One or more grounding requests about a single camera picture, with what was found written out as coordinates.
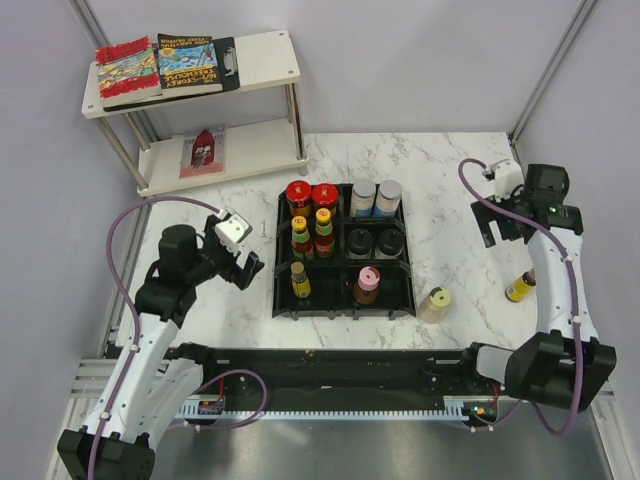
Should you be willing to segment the yellow cap sauce bottle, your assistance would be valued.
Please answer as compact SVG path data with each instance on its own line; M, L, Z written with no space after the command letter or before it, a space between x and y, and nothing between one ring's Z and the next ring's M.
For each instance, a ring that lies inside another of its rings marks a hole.
M331 212L326 208L316 211L314 248L319 258L331 258L335 251L335 232Z

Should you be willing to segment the blue label clear jar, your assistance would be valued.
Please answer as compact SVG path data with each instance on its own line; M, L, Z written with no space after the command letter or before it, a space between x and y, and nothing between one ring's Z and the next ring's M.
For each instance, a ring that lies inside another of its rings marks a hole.
M402 196L401 185L394 180L380 183L373 208L374 217L394 217Z

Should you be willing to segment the white two-tier shelf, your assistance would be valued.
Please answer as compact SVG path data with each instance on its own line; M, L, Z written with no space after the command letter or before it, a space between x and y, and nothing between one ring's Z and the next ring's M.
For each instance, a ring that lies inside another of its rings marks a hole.
M298 84L301 71L286 30L235 40L239 87L191 98L145 101L119 111L140 142L130 155L109 125L97 70L89 68L81 112L100 127L133 176L142 197L155 196L245 177L297 170L306 174L308 158ZM226 127L221 173L181 177L182 138L186 131L222 123Z

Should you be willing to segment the black lid clear jar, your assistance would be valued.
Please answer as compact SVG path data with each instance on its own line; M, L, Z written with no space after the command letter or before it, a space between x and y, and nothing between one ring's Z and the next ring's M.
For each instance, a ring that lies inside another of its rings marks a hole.
M404 251L404 235L395 229L386 229L378 237L374 257L376 259L398 258Z

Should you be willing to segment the black compartment organizer tray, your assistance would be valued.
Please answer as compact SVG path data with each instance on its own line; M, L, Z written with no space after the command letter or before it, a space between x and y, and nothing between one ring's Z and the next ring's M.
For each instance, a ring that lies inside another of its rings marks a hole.
M338 316L359 319L361 317L386 317L394 320L416 314L411 260L404 206L399 205L393 217L351 217L349 207L352 185L337 186L339 203L337 218L333 220L335 251L329 258L316 257L305 260L305 271L310 281L311 294L306 299L296 297L291 282L290 264L297 258L291 245L290 207L286 193L277 200L277 229L273 270L272 315L297 320L301 317ZM399 255L392 258L354 259L348 256L349 236L356 230L366 230L373 237L373 245L387 230L394 230L403 241ZM359 272L366 266L378 269L381 278L378 295L370 304L361 304L354 297Z

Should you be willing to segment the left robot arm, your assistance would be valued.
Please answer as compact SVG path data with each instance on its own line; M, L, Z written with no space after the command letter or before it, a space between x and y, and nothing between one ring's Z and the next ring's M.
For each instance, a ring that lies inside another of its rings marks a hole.
M184 224L166 228L158 259L133 303L134 326L103 392L84 424L62 432L57 451L73 479L148 479L157 446L193 393L208 393L219 369L204 359L177 358L158 371L189 309L196 288L219 277L246 289L264 264L237 258L252 228L236 213L210 215L204 233Z

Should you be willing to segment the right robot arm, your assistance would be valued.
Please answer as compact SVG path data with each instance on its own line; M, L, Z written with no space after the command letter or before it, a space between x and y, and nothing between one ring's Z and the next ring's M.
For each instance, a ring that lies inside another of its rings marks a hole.
M458 368L459 384L477 394L496 381L512 398L582 412L608 381L617 355L600 341L587 305L584 226L580 209L565 202L568 172L548 164L523 170L509 160L488 166L471 158L458 169L471 164L494 185L489 197L469 191L485 246L498 239L526 245L536 282L537 323L532 337L514 350L473 344L472 360Z

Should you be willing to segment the brown cap small bottle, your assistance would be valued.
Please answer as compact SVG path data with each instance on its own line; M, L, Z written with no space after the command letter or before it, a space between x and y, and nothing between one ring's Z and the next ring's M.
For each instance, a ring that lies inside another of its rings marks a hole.
M505 297L514 303L523 301L536 286L535 270L525 271L521 276L515 279L506 289Z

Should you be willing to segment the green label sauce bottle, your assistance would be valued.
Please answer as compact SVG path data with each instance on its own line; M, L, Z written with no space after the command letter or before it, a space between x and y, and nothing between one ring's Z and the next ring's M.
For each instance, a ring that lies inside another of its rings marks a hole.
M294 257L299 260L313 260L315 257L314 244L306 218L300 215L295 216L291 220L291 227L291 245Z

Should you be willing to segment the red lid sauce jar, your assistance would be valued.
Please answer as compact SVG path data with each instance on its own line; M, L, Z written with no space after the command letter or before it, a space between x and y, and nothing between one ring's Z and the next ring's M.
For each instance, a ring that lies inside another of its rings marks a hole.
M293 217L310 217L313 211L312 191L312 186L303 180L295 180L287 186L285 197Z

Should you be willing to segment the clear jar grey lid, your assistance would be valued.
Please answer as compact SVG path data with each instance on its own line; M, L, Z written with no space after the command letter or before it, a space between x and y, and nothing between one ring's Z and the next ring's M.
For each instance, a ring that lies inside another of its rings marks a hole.
M369 217L376 196L376 185L368 179L358 179L352 185L349 216Z

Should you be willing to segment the yellow lid spice jar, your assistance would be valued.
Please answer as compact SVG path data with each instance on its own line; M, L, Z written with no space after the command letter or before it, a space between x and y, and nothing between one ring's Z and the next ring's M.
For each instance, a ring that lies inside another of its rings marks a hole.
M452 303L452 295L443 287L435 287L423 299L417 309L417 316L427 324L440 323Z

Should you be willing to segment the small yellow label bottle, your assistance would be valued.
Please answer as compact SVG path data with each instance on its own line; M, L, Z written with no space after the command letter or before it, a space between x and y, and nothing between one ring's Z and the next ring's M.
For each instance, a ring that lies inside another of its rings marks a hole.
M303 263L293 262L290 265L290 272L294 295L298 299L307 299L311 295L311 284Z

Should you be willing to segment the pink lid spice jar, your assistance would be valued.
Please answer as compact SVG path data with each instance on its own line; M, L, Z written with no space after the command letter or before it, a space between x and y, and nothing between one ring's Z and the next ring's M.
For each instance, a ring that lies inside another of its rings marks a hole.
M354 285L354 300L363 305L372 304L377 296L380 284L380 272L377 268L367 266L359 271Z

